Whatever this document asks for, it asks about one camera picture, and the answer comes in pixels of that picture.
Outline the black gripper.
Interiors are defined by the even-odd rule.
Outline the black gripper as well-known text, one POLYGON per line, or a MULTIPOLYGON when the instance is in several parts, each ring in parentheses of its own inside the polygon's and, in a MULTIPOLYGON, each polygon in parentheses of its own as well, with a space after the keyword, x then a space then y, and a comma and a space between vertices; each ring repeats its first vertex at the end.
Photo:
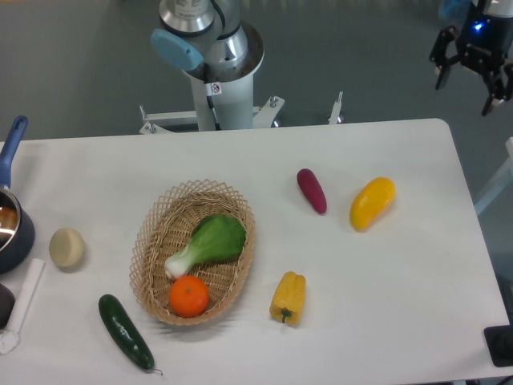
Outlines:
POLYGON ((463 66, 481 72, 487 87, 488 97, 481 111, 486 116, 495 100, 512 97, 512 61, 507 59, 512 44, 512 1, 472 1, 460 35, 454 26, 439 31, 429 55, 438 74, 436 90, 444 87, 451 67, 459 62, 458 53, 447 55, 449 45, 456 40, 457 48, 463 49, 463 66))

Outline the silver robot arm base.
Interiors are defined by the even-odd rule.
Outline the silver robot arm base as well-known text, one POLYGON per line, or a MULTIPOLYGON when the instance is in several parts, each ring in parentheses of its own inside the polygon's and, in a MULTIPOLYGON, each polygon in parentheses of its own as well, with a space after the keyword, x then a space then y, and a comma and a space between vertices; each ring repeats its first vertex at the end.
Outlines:
POLYGON ((253 126, 253 77, 263 58, 258 32, 238 1, 162 1, 151 46, 190 80, 200 131, 253 126))

